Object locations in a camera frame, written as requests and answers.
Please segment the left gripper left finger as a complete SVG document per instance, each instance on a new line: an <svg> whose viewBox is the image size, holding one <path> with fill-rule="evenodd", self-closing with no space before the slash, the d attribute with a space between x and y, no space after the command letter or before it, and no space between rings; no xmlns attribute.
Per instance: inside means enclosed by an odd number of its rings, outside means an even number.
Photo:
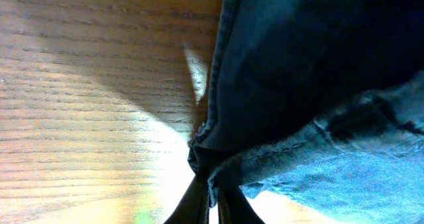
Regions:
<svg viewBox="0 0 424 224"><path fill-rule="evenodd" d="M209 197L205 178L194 177L164 224L209 224Z"/></svg>

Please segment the blue denim shorts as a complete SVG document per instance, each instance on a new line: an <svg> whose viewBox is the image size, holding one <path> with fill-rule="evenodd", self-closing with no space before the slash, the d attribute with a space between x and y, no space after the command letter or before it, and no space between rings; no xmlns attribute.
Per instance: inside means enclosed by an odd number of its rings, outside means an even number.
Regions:
<svg viewBox="0 0 424 224"><path fill-rule="evenodd" d="M225 196L423 221L423 0L223 0L189 165Z"/></svg>

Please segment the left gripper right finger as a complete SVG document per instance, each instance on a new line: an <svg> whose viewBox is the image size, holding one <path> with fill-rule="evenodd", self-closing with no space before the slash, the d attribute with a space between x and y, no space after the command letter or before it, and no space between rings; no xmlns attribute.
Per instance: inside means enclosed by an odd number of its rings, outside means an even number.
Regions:
<svg viewBox="0 0 424 224"><path fill-rule="evenodd" d="M219 188L219 224L265 224L238 186Z"/></svg>

